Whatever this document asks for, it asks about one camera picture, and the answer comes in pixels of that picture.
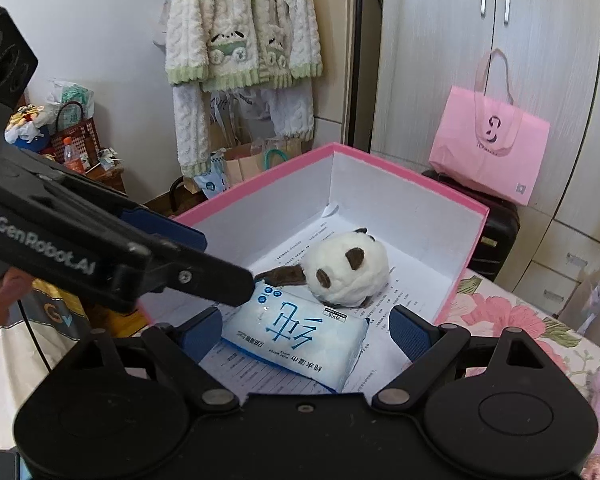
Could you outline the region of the white brown plush cat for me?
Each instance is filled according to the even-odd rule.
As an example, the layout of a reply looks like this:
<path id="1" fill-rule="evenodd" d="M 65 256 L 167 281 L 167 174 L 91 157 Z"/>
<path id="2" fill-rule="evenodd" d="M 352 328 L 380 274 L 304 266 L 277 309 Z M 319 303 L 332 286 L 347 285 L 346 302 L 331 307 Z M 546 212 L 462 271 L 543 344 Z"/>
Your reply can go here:
<path id="1" fill-rule="evenodd" d="M 366 228 L 333 235 L 315 244 L 293 266 L 278 266 L 256 276 L 274 287 L 306 285 L 322 304 L 358 308 L 389 283 L 385 245 Z"/>

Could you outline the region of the floral tablecloth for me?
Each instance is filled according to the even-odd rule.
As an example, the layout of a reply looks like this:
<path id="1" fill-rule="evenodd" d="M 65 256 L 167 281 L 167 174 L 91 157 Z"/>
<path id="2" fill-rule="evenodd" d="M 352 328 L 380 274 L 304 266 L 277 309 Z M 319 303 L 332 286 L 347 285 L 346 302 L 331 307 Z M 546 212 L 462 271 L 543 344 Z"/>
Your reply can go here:
<path id="1" fill-rule="evenodd" d="M 500 336 L 508 326 L 522 328 L 590 403 L 588 375 L 600 367 L 600 347 L 479 274 L 465 272 L 436 322 L 454 323 L 489 337 Z M 600 455 L 600 446 L 595 445 L 593 454 Z"/>

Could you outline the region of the orange drink bottle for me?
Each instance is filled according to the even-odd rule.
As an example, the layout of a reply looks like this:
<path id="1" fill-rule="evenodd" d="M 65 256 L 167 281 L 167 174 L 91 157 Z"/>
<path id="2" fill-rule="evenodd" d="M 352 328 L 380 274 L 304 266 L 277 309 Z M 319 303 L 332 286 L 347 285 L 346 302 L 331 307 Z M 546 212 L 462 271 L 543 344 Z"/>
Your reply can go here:
<path id="1" fill-rule="evenodd" d="M 82 156 L 71 136 L 62 139 L 64 142 L 64 165 L 78 174 L 85 174 Z"/>

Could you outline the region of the brown paper bag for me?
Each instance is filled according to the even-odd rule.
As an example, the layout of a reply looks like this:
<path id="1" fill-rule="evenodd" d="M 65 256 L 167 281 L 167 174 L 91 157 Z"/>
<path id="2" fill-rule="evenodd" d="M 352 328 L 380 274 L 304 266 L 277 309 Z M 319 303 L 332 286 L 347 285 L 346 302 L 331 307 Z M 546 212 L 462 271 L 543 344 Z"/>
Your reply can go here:
<path id="1" fill-rule="evenodd" d="M 224 174 L 230 186 L 238 185 L 301 154 L 300 139 L 258 139 L 223 153 Z"/>

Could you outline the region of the pink storage box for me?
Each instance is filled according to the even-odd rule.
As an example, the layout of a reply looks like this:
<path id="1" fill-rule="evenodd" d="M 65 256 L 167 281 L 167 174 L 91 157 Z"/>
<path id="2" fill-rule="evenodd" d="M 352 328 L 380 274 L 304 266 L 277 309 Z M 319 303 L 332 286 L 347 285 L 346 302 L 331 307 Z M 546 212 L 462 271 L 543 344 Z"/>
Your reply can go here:
<path id="1" fill-rule="evenodd" d="M 389 316 L 440 323 L 486 224 L 486 206 L 422 174 L 330 144 L 181 214 L 212 256 L 254 274 L 302 266 L 279 298 L 314 301 L 322 320 L 368 325 L 345 392 L 373 396 L 407 369 Z"/>

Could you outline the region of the black suitcase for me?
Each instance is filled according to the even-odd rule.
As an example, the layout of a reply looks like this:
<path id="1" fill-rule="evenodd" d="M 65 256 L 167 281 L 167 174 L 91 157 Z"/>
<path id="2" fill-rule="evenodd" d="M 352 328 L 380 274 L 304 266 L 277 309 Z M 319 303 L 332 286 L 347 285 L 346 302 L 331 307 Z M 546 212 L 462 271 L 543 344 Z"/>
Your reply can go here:
<path id="1" fill-rule="evenodd" d="M 503 269 L 520 229 L 517 206 L 508 200 L 466 188 L 445 174 L 438 174 L 433 169 L 425 170 L 422 175 L 454 188 L 455 191 L 461 192 L 489 208 L 486 224 L 470 258 L 468 268 L 484 278 L 494 281 Z"/>

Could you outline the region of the pink tote bag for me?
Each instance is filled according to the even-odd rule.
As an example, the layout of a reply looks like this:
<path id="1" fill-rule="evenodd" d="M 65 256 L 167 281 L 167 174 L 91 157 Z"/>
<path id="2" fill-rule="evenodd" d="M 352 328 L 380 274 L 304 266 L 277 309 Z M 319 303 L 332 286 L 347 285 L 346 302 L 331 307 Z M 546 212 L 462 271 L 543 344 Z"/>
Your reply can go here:
<path id="1" fill-rule="evenodd" d="M 507 100 L 484 94 L 492 58 L 506 60 L 500 49 L 480 61 L 475 88 L 450 89 L 429 165 L 466 188 L 527 206 L 544 157 L 550 124 L 516 107 L 512 81 Z"/>

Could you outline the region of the cream knitted cardigan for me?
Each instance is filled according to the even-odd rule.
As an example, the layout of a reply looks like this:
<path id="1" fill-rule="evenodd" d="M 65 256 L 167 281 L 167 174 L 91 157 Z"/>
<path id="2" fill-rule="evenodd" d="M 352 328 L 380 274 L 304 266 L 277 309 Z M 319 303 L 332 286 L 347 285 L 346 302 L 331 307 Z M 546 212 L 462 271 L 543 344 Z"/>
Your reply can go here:
<path id="1" fill-rule="evenodd" d="M 313 0 L 171 0 L 166 76 L 174 86 L 277 89 L 322 73 Z"/>

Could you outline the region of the grey wardrobe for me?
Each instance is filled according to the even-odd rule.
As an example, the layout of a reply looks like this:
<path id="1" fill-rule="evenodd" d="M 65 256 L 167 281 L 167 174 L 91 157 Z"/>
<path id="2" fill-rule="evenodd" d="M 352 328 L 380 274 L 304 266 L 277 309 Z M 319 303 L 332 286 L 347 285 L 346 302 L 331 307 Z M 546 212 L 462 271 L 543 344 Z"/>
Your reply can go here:
<path id="1" fill-rule="evenodd" d="M 600 282 L 600 0 L 354 0 L 347 141 L 489 196 L 471 267 L 558 316 Z"/>

